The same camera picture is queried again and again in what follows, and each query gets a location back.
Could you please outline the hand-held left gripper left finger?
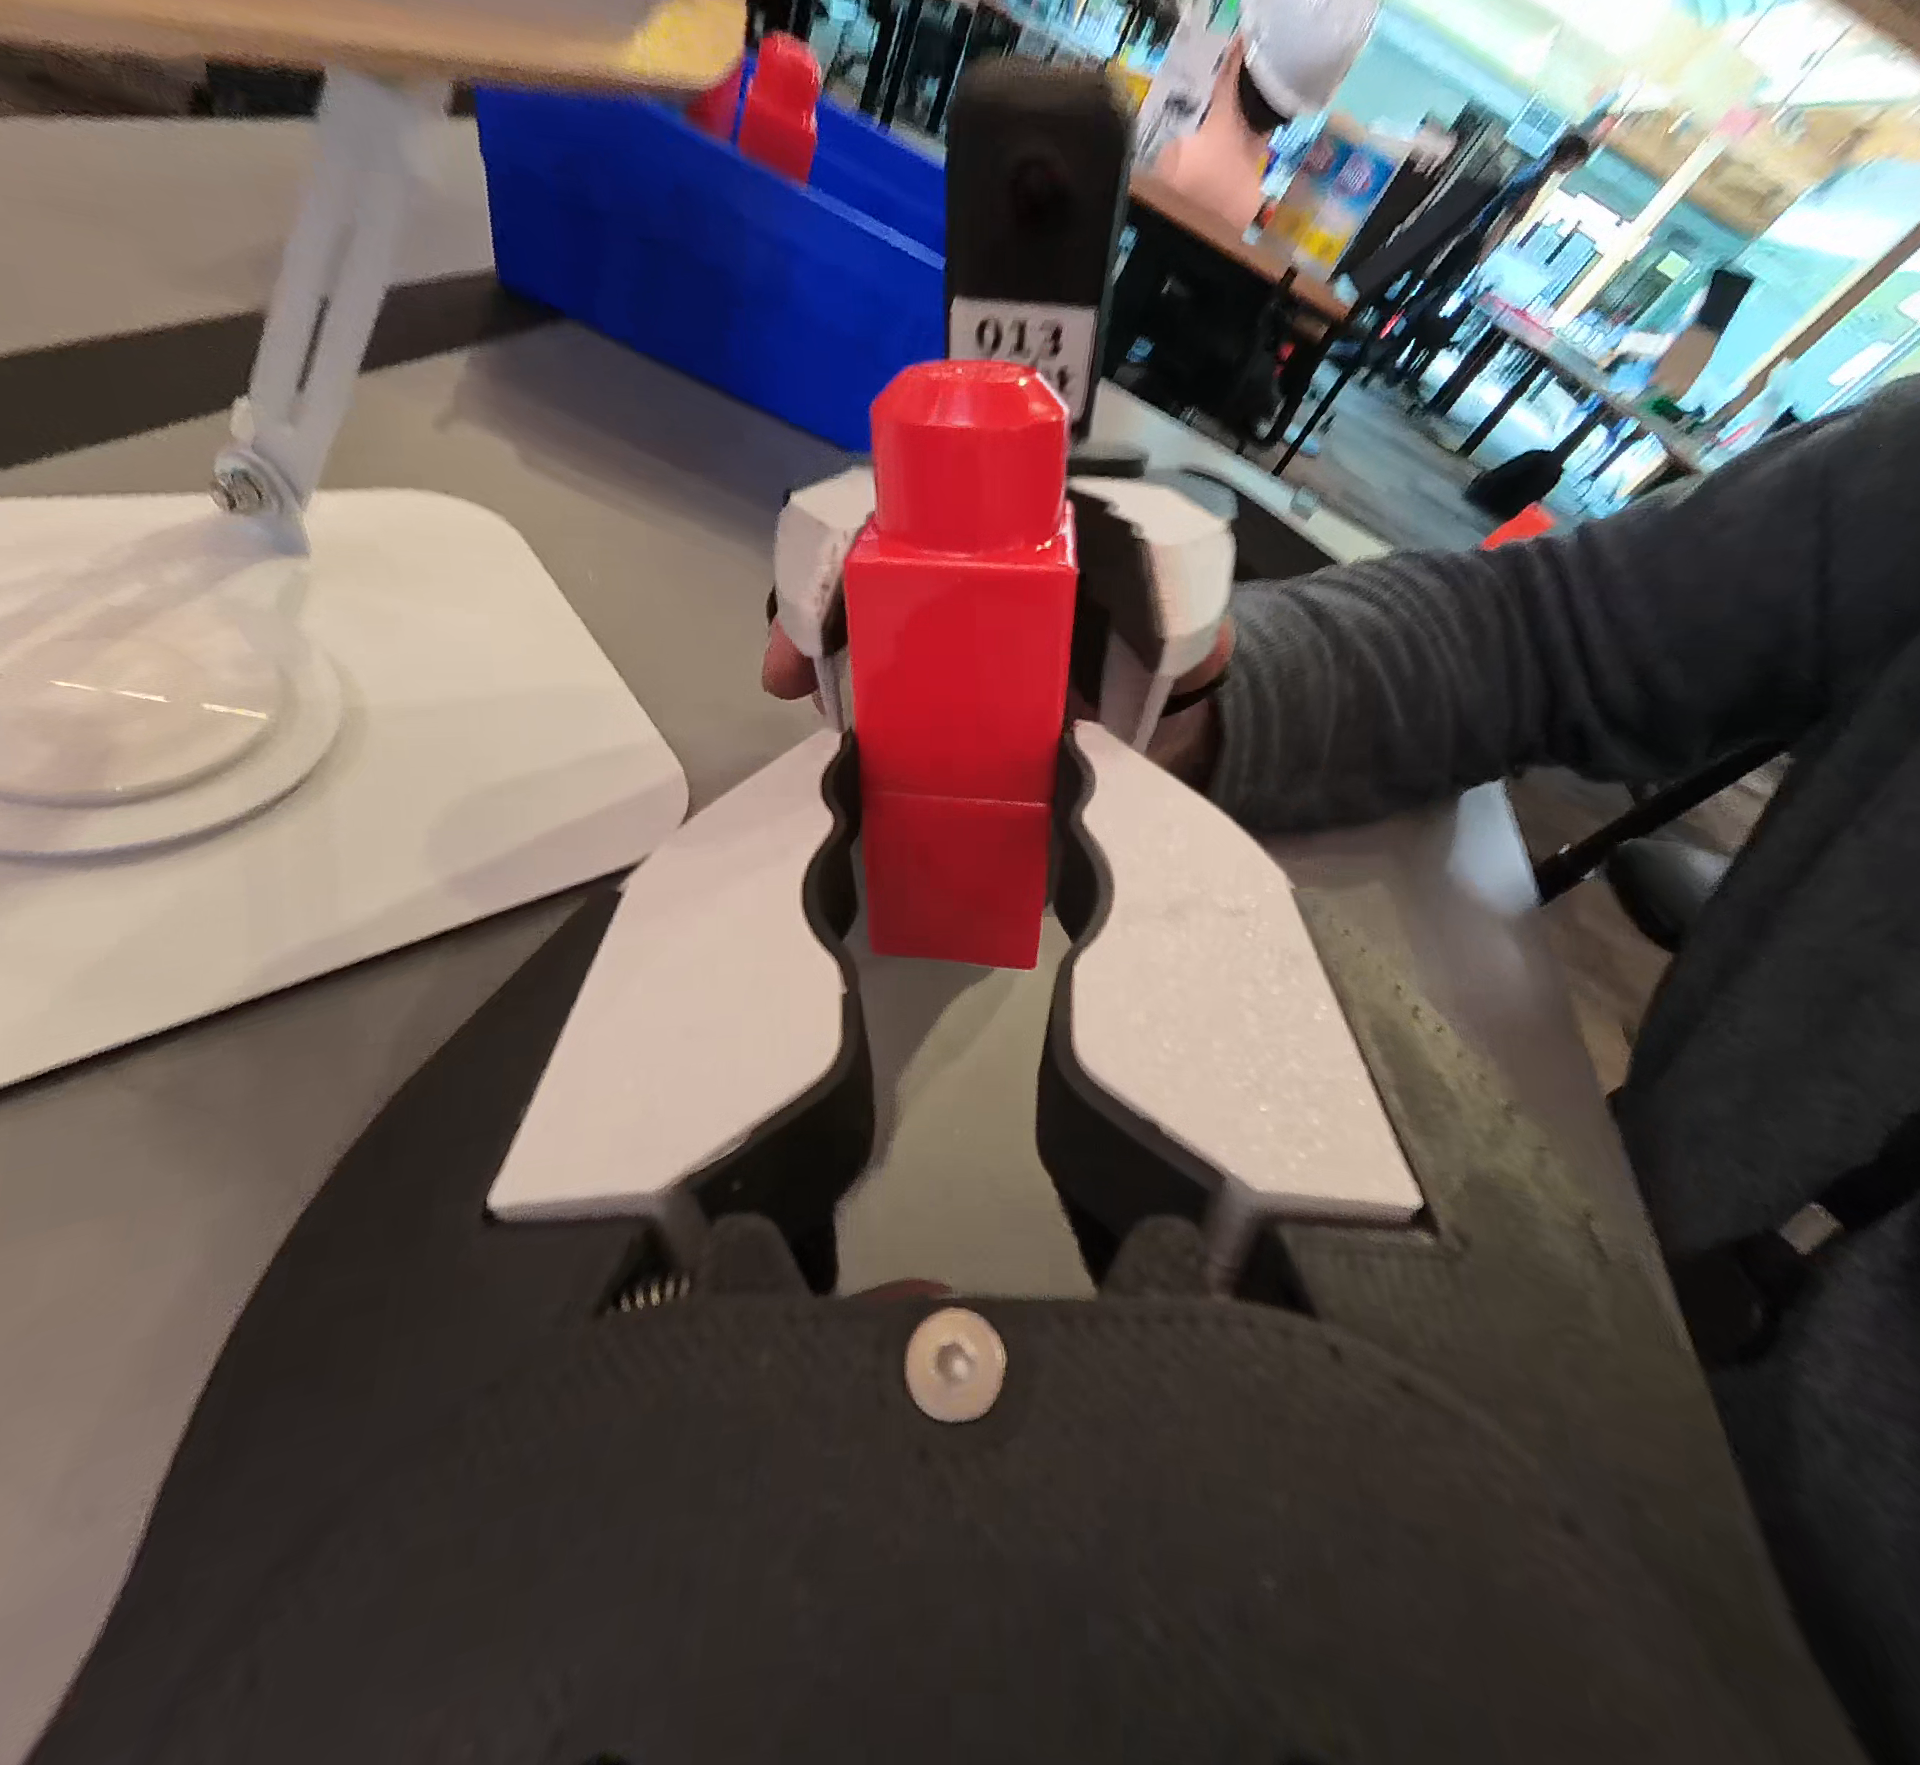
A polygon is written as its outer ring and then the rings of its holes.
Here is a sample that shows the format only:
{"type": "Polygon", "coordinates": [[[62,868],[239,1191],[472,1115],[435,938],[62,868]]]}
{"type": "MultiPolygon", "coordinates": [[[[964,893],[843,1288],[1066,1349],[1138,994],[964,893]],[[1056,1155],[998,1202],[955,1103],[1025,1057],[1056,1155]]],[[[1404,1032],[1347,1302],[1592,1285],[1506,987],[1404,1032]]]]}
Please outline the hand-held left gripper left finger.
{"type": "Polygon", "coordinates": [[[872,1057],[846,938],[858,756],[819,729],[688,818],[618,893],[492,1178],[507,1223],[771,1222],[816,1294],[872,1157],[872,1057]]]}

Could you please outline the black backpack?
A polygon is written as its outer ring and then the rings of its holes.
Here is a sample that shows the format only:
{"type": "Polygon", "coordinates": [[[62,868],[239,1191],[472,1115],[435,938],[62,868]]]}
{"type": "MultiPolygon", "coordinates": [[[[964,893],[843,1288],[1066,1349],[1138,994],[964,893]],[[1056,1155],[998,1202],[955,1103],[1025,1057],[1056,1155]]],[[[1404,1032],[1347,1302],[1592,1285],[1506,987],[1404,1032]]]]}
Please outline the black backpack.
{"type": "Polygon", "coordinates": [[[1495,523],[1506,523],[1541,504],[1560,483],[1564,456],[1558,447],[1531,447],[1474,475],[1465,501],[1495,523]]]}

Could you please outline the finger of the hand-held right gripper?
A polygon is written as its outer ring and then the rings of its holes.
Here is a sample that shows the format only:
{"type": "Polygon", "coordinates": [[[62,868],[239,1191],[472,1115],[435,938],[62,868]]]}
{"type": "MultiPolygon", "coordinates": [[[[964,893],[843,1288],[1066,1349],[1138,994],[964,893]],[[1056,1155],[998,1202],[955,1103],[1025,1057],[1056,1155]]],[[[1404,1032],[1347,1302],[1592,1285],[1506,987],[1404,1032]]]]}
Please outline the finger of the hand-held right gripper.
{"type": "Polygon", "coordinates": [[[782,504],[775,619],[814,673],[826,721],[848,721],[844,568],[877,508],[871,467],[805,483],[782,504]]]}
{"type": "Polygon", "coordinates": [[[1072,689],[1110,736],[1145,752],[1219,642],[1232,529],[1166,482],[1081,475],[1068,504],[1079,546],[1072,689]]]}

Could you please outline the grey desk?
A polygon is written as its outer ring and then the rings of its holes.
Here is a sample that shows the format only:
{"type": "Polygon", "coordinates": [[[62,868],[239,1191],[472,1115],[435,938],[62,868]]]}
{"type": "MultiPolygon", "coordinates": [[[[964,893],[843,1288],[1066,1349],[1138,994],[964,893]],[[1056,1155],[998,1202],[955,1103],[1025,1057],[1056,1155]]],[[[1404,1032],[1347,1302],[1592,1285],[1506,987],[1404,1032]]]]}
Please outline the grey desk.
{"type": "MultiPolygon", "coordinates": [[[[233,389],[197,354],[252,346],[313,148],[297,122],[4,122],[4,424],[63,407],[4,496],[197,478],[233,389]]],[[[803,731],[759,695],[782,489],[841,456],[492,295],[472,127],[431,141],[426,211],[332,472],[511,523],[680,758],[696,807],[803,731]]],[[[1584,1208],[1577,1254],[1642,1252],[1522,831],[1499,790],[1282,845],[1341,989],[1422,1073],[1483,1062],[1493,1153],[1538,1150],[1584,1208]]],[[[146,1527],[237,1315],[343,1150],[580,900],[490,917],[4,1094],[4,1760],[62,1703],[146,1527]]],[[[869,962],[882,1153],[841,1217],[841,1281],[922,1274],[988,1295],[1086,1286],[1031,1144],[1040,971],[869,962]]]]}

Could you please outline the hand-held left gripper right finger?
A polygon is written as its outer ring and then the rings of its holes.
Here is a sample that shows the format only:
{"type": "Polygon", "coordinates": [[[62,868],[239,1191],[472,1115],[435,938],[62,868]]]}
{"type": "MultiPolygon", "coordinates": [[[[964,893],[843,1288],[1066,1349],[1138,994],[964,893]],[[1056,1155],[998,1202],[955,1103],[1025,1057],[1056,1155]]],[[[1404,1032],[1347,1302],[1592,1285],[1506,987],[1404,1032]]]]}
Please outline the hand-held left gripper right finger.
{"type": "Polygon", "coordinates": [[[1043,1171],[1091,1274],[1153,1217],[1219,1285],[1278,1223],[1415,1230],[1428,1202],[1283,867],[1104,725],[1061,744],[1043,1171]]]}

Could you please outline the person's right hand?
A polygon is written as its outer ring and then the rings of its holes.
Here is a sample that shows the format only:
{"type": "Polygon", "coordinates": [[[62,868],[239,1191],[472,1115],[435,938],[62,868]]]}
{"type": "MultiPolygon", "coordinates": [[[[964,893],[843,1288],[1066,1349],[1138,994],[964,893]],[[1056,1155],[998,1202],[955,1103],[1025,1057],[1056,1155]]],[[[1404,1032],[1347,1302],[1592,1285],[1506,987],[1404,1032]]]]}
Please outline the person's right hand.
{"type": "MultiPolygon", "coordinates": [[[[1145,741],[1144,755],[1195,789],[1213,778],[1219,749],[1219,689],[1225,683],[1236,642],[1235,618],[1223,618],[1213,650],[1169,695],[1161,718],[1145,741]]],[[[808,702],[824,713],[814,663],[793,644],[782,625],[768,627],[760,665],[760,686],[782,702],[808,702]]]]}

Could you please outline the wooden work table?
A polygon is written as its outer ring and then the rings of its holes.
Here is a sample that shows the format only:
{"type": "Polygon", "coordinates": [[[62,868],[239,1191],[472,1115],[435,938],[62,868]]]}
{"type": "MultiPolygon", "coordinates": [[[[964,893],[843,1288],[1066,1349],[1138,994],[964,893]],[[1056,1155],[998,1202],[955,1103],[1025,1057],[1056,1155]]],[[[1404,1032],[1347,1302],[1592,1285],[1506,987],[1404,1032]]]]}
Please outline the wooden work table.
{"type": "Polygon", "coordinates": [[[1253,242],[1163,177],[1132,171],[1126,184],[1126,221],[1149,265],[1230,270],[1256,287],[1282,295],[1328,326],[1349,320],[1355,301],[1304,269],[1293,256],[1253,242]]]}

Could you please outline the blue plastic bin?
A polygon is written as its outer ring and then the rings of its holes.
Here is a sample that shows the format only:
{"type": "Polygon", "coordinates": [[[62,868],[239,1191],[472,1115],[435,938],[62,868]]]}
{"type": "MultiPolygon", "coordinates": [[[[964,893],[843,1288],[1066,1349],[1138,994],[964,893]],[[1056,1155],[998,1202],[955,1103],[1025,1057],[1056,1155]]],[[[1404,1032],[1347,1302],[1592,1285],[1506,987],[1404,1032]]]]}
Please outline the blue plastic bin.
{"type": "Polygon", "coordinates": [[[795,182],[640,97],[473,92],[498,282],[863,453],[945,354],[945,167],[824,101],[795,182]]]}

